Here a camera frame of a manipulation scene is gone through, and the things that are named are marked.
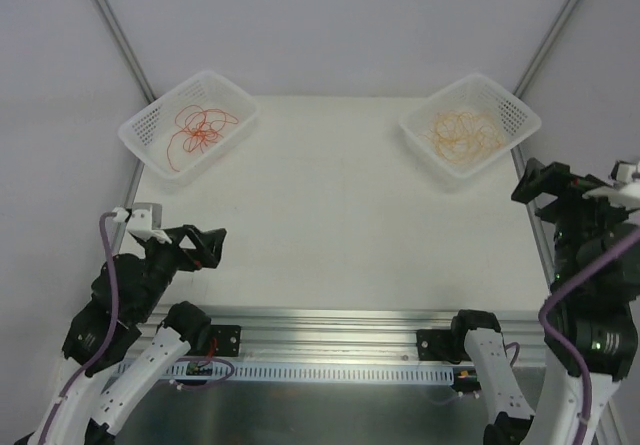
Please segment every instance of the metal frame bar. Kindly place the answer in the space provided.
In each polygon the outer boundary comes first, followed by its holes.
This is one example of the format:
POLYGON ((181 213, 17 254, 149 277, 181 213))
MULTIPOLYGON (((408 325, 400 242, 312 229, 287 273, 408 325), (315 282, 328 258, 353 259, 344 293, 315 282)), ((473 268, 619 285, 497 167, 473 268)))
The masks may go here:
MULTIPOLYGON (((518 85, 513 92, 516 97, 523 99, 526 93, 529 91, 531 85, 535 81, 535 78, 538 76, 540 70, 542 69, 542 66, 546 63, 550 53, 553 51, 555 45, 562 36, 562 32, 566 29, 567 24, 571 20, 571 17, 573 17, 576 9, 578 8, 578 5, 580 5, 582 1, 583 0, 565 0, 562 7, 560 8, 560 11, 558 12, 558 15, 556 15, 556 18, 551 24, 551 27, 540 42, 538 49, 534 53, 531 61, 529 62, 529 65, 520 78, 520 81, 518 82, 518 85)), ((511 155, 513 157, 513 162, 515 164, 518 177, 522 177, 526 164, 522 146, 518 145, 516 148, 514 148, 511 155)), ((553 255, 551 254, 549 241, 546 238, 546 234, 542 227, 542 222, 538 217, 535 216, 534 202, 531 202, 527 205, 527 212, 529 214, 531 227, 533 228, 533 236, 536 240, 538 253, 540 254, 540 260, 542 261, 542 268, 544 270, 547 283, 551 284, 553 282, 553 255)))

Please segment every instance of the cable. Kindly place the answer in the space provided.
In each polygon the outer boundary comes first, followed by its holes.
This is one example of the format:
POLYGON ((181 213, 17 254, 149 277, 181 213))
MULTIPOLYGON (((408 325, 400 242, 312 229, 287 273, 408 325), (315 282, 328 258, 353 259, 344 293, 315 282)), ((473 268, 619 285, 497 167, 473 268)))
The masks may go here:
POLYGON ((578 364, 580 373, 582 374, 583 400, 582 411, 580 413, 581 420, 578 425, 578 430, 576 431, 576 436, 573 440, 573 445, 582 445, 587 434, 588 421, 591 418, 591 404, 593 401, 591 377, 589 375, 587 362, 585 362, 578 349, 549 323, 548 315, 549 312, 551 312, 551 310, 573 290, 578 288, 593 275, 609 265, 613 260, 629 250, 638 241, 640 241, 640 227, 621 239, 613 247, 567 280, 558 290, 545 300, 544 305, 542 305, 542 308, 538 313, 538 319, 540 320, 540 324, 542 325, 545 333, 548 333, 569 351, 573 359, 578 364))
POLYGON ((180 130, 174 133, 169 140, 169 145, 167 145, 167 161, 174 172, 179 172, 180 170, 173 165, 169 153, 176 136, 181 133, 187 135, 182 143, 182 149, 185 152, 193 153, 196 150, 200 150, 201 153, 204 153, 206 147, 218 143, 219 139, 224 138, 220 132, 227 124, 237 125, 240 121, 230 113, 219 108, 208 108, 205 110, 198 105, 187 105, 178 112, 174 123, 180 130), (219 128, 215 128, 214 123, 221 123, 222 125, 220 125, 219 128))
POLYGON ((43 445, 47 440, 47 435, 49 433, 49 429, 51 428, 51 424, 55 419, 60 406, 63 401, 67 399, 67 393, 69 393, 69 389, 73 386, 75 381, 82 375, 85 371, 87 371, 90 367, 92 367, 98 360, 102 358, 104 353, 109 348, 111 344, 111 340, 113 340, 113 335, 116 331, 116 325, 118 324, 118 309, 119 309, 119 297, 118 297, 118 281, 116 277, 116 266, 113 261, 113 256, 111 255, 111 245, 109 244, 109 237, 107 235, 107 227, 106 222, 107 218, 115 217, 115 212, 107 212, 103 213, 100 216, 100 238, 102 240, 102 247, 104 248, 104 255, 107 260, 107 272, 109 275, 109 284, 111 285, 111 320, 109 321, 109 328, 107 329, 107 334, 104 337, 104 341, 100 348, 96 351, 96 353, 91 357, 84 365, 82 365, 76 372, 71 375, 67 383, 64 384, 62 389, 60 390, 60 394, 58 395, 58 399, 56 403, 51 408, 49 412, 49 416, 44 422, 44 426, 42 427, 42 433, 40 433, 40 438, 38 439, 38 445, 43 445))
POLYGON ((516 351, 513 354, 513 357, 511 358, 511 368, 513 368, 513 366, 516 364, 516 362, 518 361, 518 357, 520 356, 520 344, 518 342, 511 342, 511 343, 507 343, 504 346, 505 351, 509 350, 510 348, 515 348, 516 351))
POLYGON ((431 405, 434 405, 436 407, 444 407, 446 405, 449 405, 450 403, 453 403, 465 397, 474 397, 478 399, 480 398, 480 392, 469 392, 469 393, 456 392, 455 395, 452 395, 451 397, 443 398, 443 399, 431 398, 426 393, 423 393, 422 397, 425 398, 427 402, 429 402, 431 405))
MULTIPOLYGON (((187 391, 191 391, 191 392, 195 392, 198 390, 207 390, 209 388, 213 388, 216 387, 218 385, 220 385, 222 382, 226 382, 227 380, 229 380, 235 373, 236 373, 236 367, 233 365, 233 363, 229 362, 228 360, 225 360, 223 358, 218 358, 218 357, 182 357, 179 358, 177 360, 178 362, 206 362, 207 364, 209 363, 221 363, 222 365, 225 365, 228 370, 227 373, 224 374, 222 377, 216 379, 216 380, 208 380, 207 383, 205 383, 204 385, 185 385, 184 383, 179 383, 177 385, 178 390, 187 390, 187 391)), ((169 383, 171 385, 175 384, 176 381, 174 379, 169 380, 169 383)))

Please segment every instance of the metal base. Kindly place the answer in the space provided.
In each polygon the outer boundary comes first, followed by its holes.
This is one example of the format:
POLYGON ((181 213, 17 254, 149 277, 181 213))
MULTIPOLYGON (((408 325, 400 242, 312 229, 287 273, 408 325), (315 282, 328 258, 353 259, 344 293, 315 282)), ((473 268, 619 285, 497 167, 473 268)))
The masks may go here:
MULTIPOLYGON (((130 349, 148 346, 168 307, 160 306, 140 327, 130 349)), ((410 365, 419 363, 416 331, 449 328, 457 311, 373 312, 202 307, 213 323, 240 325, 239 360, 245 362, 410 365)), ((499 313, 505 340, 521 345, 518 367, 544 367, 545 346, 534 312, 499 313)))

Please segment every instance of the black bracket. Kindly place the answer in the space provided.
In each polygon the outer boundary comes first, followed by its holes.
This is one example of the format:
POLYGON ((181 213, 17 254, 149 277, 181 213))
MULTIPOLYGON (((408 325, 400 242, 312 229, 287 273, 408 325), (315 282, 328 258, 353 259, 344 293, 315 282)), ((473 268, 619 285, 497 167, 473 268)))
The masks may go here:
POLYGON ((469 356, 456 348, 451 329, 430 329, 416 331, 418 359, 421 362, 449 362, 458 365, 469 361, 469 356))
POLYGON ((488 328, 500 333, 500 322, 493 313, 479 310, 460 310, 451 320, 451 328, 418 330, 416 345, 420 361, 449 362, 454 365, 469 361, 464 350, 467 332, 488 328))
POLYGON ((211 325, 214 357, 237 357, 240 353, 242 327, 239 325, 211 325))

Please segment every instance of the purple cable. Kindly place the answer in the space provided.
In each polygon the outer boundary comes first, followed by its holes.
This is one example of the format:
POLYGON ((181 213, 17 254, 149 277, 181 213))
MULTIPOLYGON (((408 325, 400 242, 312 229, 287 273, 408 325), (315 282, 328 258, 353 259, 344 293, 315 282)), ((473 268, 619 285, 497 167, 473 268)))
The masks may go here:
POLYGON ((109 237, 107 235, 107 227, 106 222, 107 218, 115 217, 116 214, 114 212, 103 213, 100 216, 100 238, 102 239, 102 246, 104 248, 104 254, 107 259, 107 272, 109 274, 109 284, 111 285, 111 320, 109 321, 109 328, 107 329, 107 335, 104 337, 104 341, 98 351, 87 361, 84 365, 82 365, 76 372, 71 375, 71 378, 64 384, 62 390, 60 390, 60 394, 58 395, 58 402, 53 405, 51 408, 51 412, 49 412, 49 416, 47 420, 44 422, 44 426, 42 427, 42 433, 40 433, 40 438, 38 439, 38 445, 43 445, 47 440, 47 435, 49 433, 49 429, 51 428, 51 424, 53 420, 56 418, 56 414, 60 409, 60 405, 67 398, 67 393, 75 381, 78 379, 80 375, 82 375, 87 369, 93 366, 98 360, 102 358, 104 353, 107 351, 107 348, 111 344, 111 340, 113 339, 113 335, 116 331, 116 325, 118 324, 118 307, 119 307, 119 299, 118 299, 118 282, 116 277, 116 267, 113 262, 113 256, 111 255, 111 245, 109 244, 109 237))
POLYGON ((593 275, 609 265, 609 263, 611 263, 613 260, 629 250, 639 240, 640 228, 637 228, 622 240, 620 240, 618 243, 616 243, 609 250, 607 250, 605 253, 596 258, 589 265, 576 273, 569 280, 567 280, 558 290, 556 290, 547 298, 547 300, 544 302, 544 305, 540 309, 540 313, 538 313, 538 319, 540 320, 540 324, 542 325, 544 331, 551 335, 564 348, 566 348, 569 353, 571 353, 571 356, 577 362, 578 367, 580 368, 580 373, 582 374, 583 399, 582 411, 580 412, 582 420, 578 425, 578 430, 576 431, 573 445, 583 444, 588 429, 587 422, 591 418, 593 390, 591 385, 591 377, 589 376, 589 367, 587 366, 584 358, 582 358, 582 355, 580 354, 578 349, 549 323, 547 316, 549 315, 549 312, 553 309, 553 307, 555 307, 563 298, 569 295, 569 293, 589 280, 593 275))
POLYGON ((511 342, 511 343, 507 343, 504 346, 505 350, 509 350, 510 348, 515 348, 516 351, 513 354, 513 357, 511 358, 511 368, 513 368, 513 366, 516 364, 516 362, 518 361, 518 357, 520 356, 520 344, 518 342, 511 342))
POLYGON ((217 385, 220 385, 222 382, 226 382, 227 380, 229 380, 234 373, 236 373, 236 367, 233 365, 233 363, 229 362, 228 360, 225 360, 223 358, 218 358, 218 357, 182 357, 178 360, 176 360, 177 362, 208 362, 208 363, 221 363, 222 365, 225 365, 229 370, 227 371, 227 373, 225 373, 222 377, 216 379, 216 380, 209 380, 207 381, 207 383, 205 383, 204 385, 185 385, 183 383, 181 383, 179 385, 179 390, 187 390, 187 391, 191 391, 191 392, 195 392, 197 390, 207 390, 209 388, 213 388, 217 385))

